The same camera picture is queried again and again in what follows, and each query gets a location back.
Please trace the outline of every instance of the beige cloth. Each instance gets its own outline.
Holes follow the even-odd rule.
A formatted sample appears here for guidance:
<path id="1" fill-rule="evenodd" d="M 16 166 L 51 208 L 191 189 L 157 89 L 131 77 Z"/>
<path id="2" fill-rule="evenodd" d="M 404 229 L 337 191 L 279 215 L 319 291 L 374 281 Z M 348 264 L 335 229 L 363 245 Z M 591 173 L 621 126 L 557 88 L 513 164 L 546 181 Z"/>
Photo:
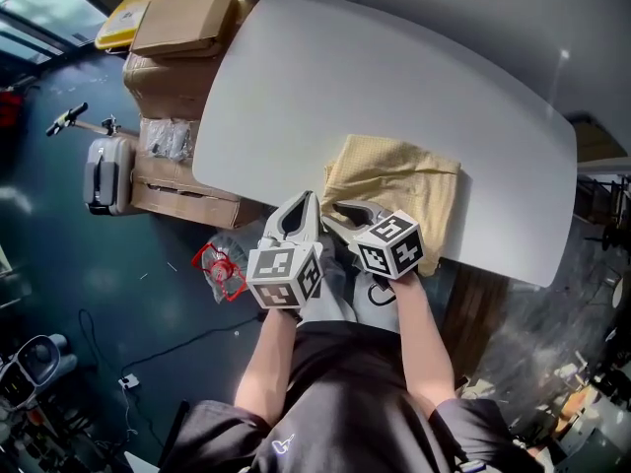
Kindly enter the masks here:
<path id="1" fill-rule="evenodd" d="M 349 135 L 336 162 L 324 170 L 322 213 L 338 200 L 371 200 L 403 210 L 421 227 L 426 257 L 421 275 L 434 273 L 445 246 L 460 163 L 416 146 L 382 137 Z"/>

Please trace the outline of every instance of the black shirt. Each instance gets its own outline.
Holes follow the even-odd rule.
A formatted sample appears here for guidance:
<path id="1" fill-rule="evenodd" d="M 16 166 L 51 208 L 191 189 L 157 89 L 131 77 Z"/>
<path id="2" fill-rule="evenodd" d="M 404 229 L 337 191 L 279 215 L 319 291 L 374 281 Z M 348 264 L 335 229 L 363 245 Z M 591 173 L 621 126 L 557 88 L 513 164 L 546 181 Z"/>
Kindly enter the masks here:
<path id="1" fill-rule="evenodd" d="M 405 389 L 397 334 L 326 321 L 298 329 L 274 428 L 243 409 L 202 402 L 161 471 L 449 473 L 473 460 L 506 472 L 542 471 L 513 445 L 490 400 L 446 401 L 428 422 Z"/>

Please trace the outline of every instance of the power cord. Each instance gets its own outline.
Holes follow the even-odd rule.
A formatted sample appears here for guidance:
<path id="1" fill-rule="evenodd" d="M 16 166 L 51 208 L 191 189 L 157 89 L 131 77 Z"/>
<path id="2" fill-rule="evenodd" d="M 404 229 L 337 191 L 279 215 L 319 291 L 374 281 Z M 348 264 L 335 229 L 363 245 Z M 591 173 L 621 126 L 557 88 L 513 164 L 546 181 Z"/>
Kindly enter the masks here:
<path id="1" fill-rule="evenodd" d="M 86 332 L 85 326 L 84 326 L 84 322 L 83 322 L 83 316 L 86 315 L 90 321 L 90 335 L 92 337 L 92 342 L 90 341 L 89 337 L 88 337 L 88 333 Z M 116 379 L 116 383 L 118 383 L 118 380 L 120 378 L 124 378 L 125 377 L 125 372 L 127 370 L 129 370 L 132 367 L 136 367 L 138 365 L 142 365 L 144 363 L 148 363 L 149 361 L 153 361 L 157 358 L 160 358 L 162 356 L 165 356 L 166 354 L 170 354 L 171 352 L 174 352 L 178 349 L 181 349 L 183 347 L 187 347 L 188 345 L 197 342 L 203 338 L 206 338 L 207 336 L 210 336 L 213 333 L 221 333 L 221 332 L 227 332 L 227 331 L 232 331 L 234 329 L 237 329 L 238 327 L 242 327 L 245 326 L 246 324 L 250 324 L 251 322 L 255 322 L 260 320 L 260 316 L 259 314 L 256 315 L 255 317 L 252 317 L 248 320 L 244 320 L 242 322 L 238 322 L 237 324 L 233 324 L 230 326 L 226 326 L 226 327 L 221 327 L 221 328 L 212 328 L 212 329 L 208 329 L 198 335 L 193 336 L 192 338 L 178 343 L 176 345 L 173 345 L 172 347 L 169 347 L 168 349 L 158 352 L 156 354 L 152 354 L 150 356 L 147 356 L 145 358 L 141 358 L 139 360 L 136 361 L 132 361 L 131 363 L 126 364 L 125 366 L 123 366 L 120 369 L 120 373 L 117 372 L 117 370 L 114 368 L 113 364 L 110 363 L 107 360 L 107 357 L 104 355 L 104 353 L 102 352 L 101 348 L 99 347 L 99 342 L 97 341 L 97 335 L 96 335 L 96 331 L 95 331 L 95 322 L 94 319 L 92 317 L 92 315 L 90 314 L 89 311 L 87 311 L 85 308 L 81 308 L 78 313 L 77 313 L 77 319 L 79 321 L 79 327 L 81 328 L 81 333 L 83 334 L 84 339 L 86 340 L 86 343 L 88 344 L 88 347 L 90 348 L 90 352 L 92 353 L 92 357 L 95 360 L 95 363 L 97 364 L 97 368 L 100 365 L 99 359 L 103 359 L 105 365 L 109 368 L 109 370 L 111 371 L 111 373 L 114 376 L 117 376 Z M 138 433 L 135 430 L 132 430 L 131 427 L 129 426 L 129 421 L 128 421 L 128 414 L 129 414 L 129 400 L 127 399 L 127 394 L 129 394 L 132 398 L 133 398 L 133 404 L 134 407 L 136 408 L 136 412 L 138 413 L 138 415 L 140 415 L 140 417 L 143 418 L 143 420 L 147 423 L 147 428 L 149 429 L 149 433 L 151 434 L 151 436 L 154 438 L 154 440 L 160 445 L 160 447 L 164 448 L 164 444 L 162 443 L 162 441 L 158 438 L 158 436 L 156 435 L 155 431 L 154 431 L 154 423 L 153 421 L 145 416 L 139 407 L 140 404 L 140 396 L 134 392 L 130 392 L 130 391 L 125 391 L 125 389 L 123 388 L 123 395 L 125 396 L 125 401 L 127 402 L 127 409 L 125 411 L 125 422 L 127 425 L 127 438 L 125 441 L 122 441 L 120 446 L 118 448 L 121 448 L 122 446 L 124 446 L 129 440 L 130 440 L 130 436 L 129 434 L 132 433 L 134 435 L 137 435 Z"/>

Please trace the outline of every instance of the rolling luggage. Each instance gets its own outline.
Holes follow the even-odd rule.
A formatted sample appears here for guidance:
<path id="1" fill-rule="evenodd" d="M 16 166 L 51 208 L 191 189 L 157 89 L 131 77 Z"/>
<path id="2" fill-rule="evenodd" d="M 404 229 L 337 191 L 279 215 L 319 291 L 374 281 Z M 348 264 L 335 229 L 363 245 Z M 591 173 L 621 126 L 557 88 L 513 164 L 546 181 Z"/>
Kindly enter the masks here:
<path id="1" fill-rule="evenodd" d="M 97 216 L 140 214 L 131 206 L 131 172 L 136 141 L 125 137 L 98 138 L 86 162 L 83 199 Z"/>

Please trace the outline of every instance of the black cable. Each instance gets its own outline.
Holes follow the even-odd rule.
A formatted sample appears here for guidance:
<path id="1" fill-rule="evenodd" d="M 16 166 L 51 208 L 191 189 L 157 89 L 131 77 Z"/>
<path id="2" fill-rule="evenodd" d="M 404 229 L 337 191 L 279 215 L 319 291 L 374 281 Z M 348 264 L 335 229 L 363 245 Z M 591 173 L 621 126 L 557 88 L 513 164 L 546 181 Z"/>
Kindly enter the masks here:
<path id="1" fill-rule="evenodd" d="M 196 336 L 193 336 L 191 339 L 186 340 L 185 342 L 179 343 L 177 345 L 174 345 L 170 348 L 168 348 L 167 350 L 164 350 L 162 352 L 158 352 L 156 354 L 152 354 L 151 356 L 147 356 L 146 358 L 142 358 L 139 359 L 137 361 L 132 361 L 131 363 L 128 363 L 127 365 L 125 365 L 124 367 L 122 367 L 120 369 L 120 378 L 124 378 L 125 376 L 125 372 L 127 370 L 129 370 L 131 367 L 135 367 L 138 365 L 142 365 L 143 363 L 147 363 L 149 361 L 153 361 L 156 358 L 160 358 L 162 356 L 165 356 L 166 354 L 170 354 L 173 351 L 176 351 L 177 349 L 181 349 L 182 347 L 186 347 L 188 345 L 190 345 L 191 343 L 194 343 L 198 340 L 201 340 L 202 338 L 205 338 L 213 333 L 223 333 L 226 331 L 232 331 L 233 329 L 237 329 L 238 327 L 241 326 L 245 326 L 246 324 L 250 324 L 251 322 L 255 322 L 256 320 L 258 320 L 258 315 L 256 317 L 252 317 L 248 320 L 244 320 L 242 322 L 239 322 L 237 324 L 232 324 L 230 326 L 226 326 L 226 327 L 220 327 L 220 328 L 214 328 L 214 329 L 208 329 L 207 331 L 204 331 L 203 333 L 199 333 Z"/>
<path id="2" fill-rule="evenodd" d="M 88 339 L 88 334 L 86 333 L 85 327 L 84 327 L 84 323 L 82 321 L 82 314 L 86 314 L 90 320 L 90 333 L 92 336 L 92 341 L 94 342 L 94 348 L 92 346 L 92 343 L 90 342 L 90 340 Z M 101 356 L 101 358 L 103 359 L 103 361 L 105 362 L 105 365 L 110 369 L 110 371 L 112 372 L 112 374 L 116 375 L 117 371 L 116 369 L 113 367 L 113 365 L 107 360 L 107 358 L 105 357 L 104 353 L 102 352 L 101 348 L 99 347 L 99 342 L 97 341 L 97 335 L 96 335 L 96 331 L 95 331 L 95 322 L 92 318 L 92 315 L 90 314 L 90 312 L 88 310 L 86 310 L 85 308 L 81 308 L 78 312 L 78 320 L 79 320 L 79 327 L 81 328 L 81 333 L 83 334 L 84 339 L 86 340 L 86 343 L 88 344 L 88 346 L 90 347 L 90 352 L 92 353 L 92 356 L 94 357 L 96 363 L 97 363 L 97 368 L 99 367 L 99 356 Z M 221 333 L 221 332 L 226 332 L 226 331 L 232 331 L 233 329 L 237 329 L 238 327 L 241 326 L 245 326 L 246 324 L 249 324 L 251 322 L 255 322 L 258 321 L 259 317 L 258 315 L 256 315 L 255 317 L 252 317 L 248 320 L 244 320 L 242 322 L 239 322 L 237 324 L 233 324 L 230 326 L 226 326 L 226 327 L 222 327 L 222 328 L 212 328 L 212 329 L 208 329 L 206 331 L 204 331 L 203 333 L 200 333 L 198 335 L 193 336 L 192 338 L 190 338 L 189 340 L 186 340 L 185 342 L 179 343 L 177 345 L 173 345 L 172 347 L 169 347 L 168 349 L 162 351 L 162 352 L 158 352 L 156 354 L 152 354 L 151 356 L 147 356 L 146 358 L 142 358 L 136 361 L 132 361 L 131 363 L 128 363 L 127 365 L 125 365 L 124 367 L 122 367 L 120 369 L 120 377 L 119 378 L 124 378 L 124 373 L 125 371 L 129 370 L 131 367 L 135 367 L 138 365 L 142 365 L 143 363 L 147 363 L 149 361 L 153 361 L 154 359 L 160 358 L 162 356 L 165 356 L 166 354 L 170 354 L 173 351 L 176 351 L 178 349 L 181 349 L 182 347 L 186 347 L 198 340 L 201 340 L 202 338 L 205 338 L 213 333 Z M 126 391 L 127 394 L 130 394 L 133 398 L 133 402 L 134 402 L 134 407 L 136 408 L 136 412 L 138 412 L 138 415 L 140 415 L 140 417 L 147 423 L 147 428 L 149 429 L 149 433 L 151 434 L 151 436 L 154 438 L 154 440 L 160 444 L 160 446 L 162 448 L 164 448 L 164 444 L 162 443 L 162 441 L 158 438 L 158 436 L 156 435 L 155 431 L 154 431 L 154 423 L 153 421 L 147 417 L 146 415 L 144 415 L 142 413 L 142 411 L 140 410 L 140 396 L 134 392 L 131 391 Z M 117 447 L 117 450 L 120 450 L 127 442 L 129 441 L 129 439 L 125 439 L 124 441 L 122 441 L 120 443 L 120 445 Z"/>
<path id="3" fill-rule="evenodd" d="M 88 334 L 86 333 L 86 330 L 83 325 L 83 321 L 81 319 L 82 314 L 86 314 L 88 316 L 88 319 L 90 320 L 90 334 L 92 335 L 92 341 L 94 342 L 94 349 L 92 347 L 92 344 L 88 340 Z M 107 360 L 107 357 L 105 356 L 105 354 L 102 352 L 101 348 L 99 347 L 99 342 L 97 341 L 97 334 L 95 332 L 95 322 L 94 322 L 94 319 L 92 318 L 92 314 L 89 311 L 87 311 L 85 308 L 81 308 L 79 312 L 77 313 L 77 317 L 79 319 L 79 327 L 81 328 L 81 333 L 83 334 L 83 337 L 85 338 L 86 343 L 90 347 L 90 352 L 92 353 L 92 356 L 95 358 L 95 361 L 97 362 L 97 368 L 99 367 L 99 364 L 100 364 L 99 356 L 101 356 L 101 359 L 103 359 L 103 361 L 105 362 L 105 365 L 109 368 L 112 374 L 116 375 L 116 368 Z"/>

